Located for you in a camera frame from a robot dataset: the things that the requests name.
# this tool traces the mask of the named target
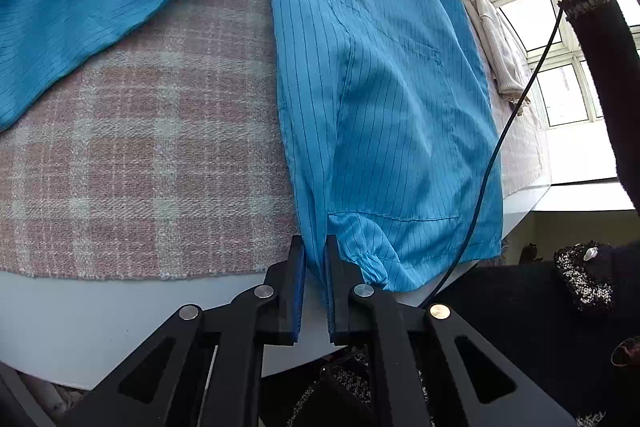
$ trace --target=person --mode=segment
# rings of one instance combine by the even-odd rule
[[[616,0],[564,0],[561,7],[589,65],[620,184],[640,211],[640,58]],[[589,161],[590,151],[584,151]]]

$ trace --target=triangular cutout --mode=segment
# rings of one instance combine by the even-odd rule
[[[120,382],[118,392],[138,400],[151,403],[158,390],[175,339],[164,339],[140,364]]]
[[[491,403],[516,390],[514,381],[468,337],[460,335],[456,337],[455,343],[480,403]]]

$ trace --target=plaid blanket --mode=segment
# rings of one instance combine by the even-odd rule
[[[175,0],[0,134],[0,269],[265,270],[296,233],[270,0]]]

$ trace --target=white cloth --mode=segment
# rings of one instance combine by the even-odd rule
[[[462,3],[478,33],[498,93],[505,100],[517,102],[531,76],[527,58],[503,27],[491,1],[462,0]]]

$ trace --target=shirt pocket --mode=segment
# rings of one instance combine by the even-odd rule
[[[348,35],[330,212],[401,221],[458,217],[460,154],[441,53],[403,35],[392,7],[375,17],[330,0]]]

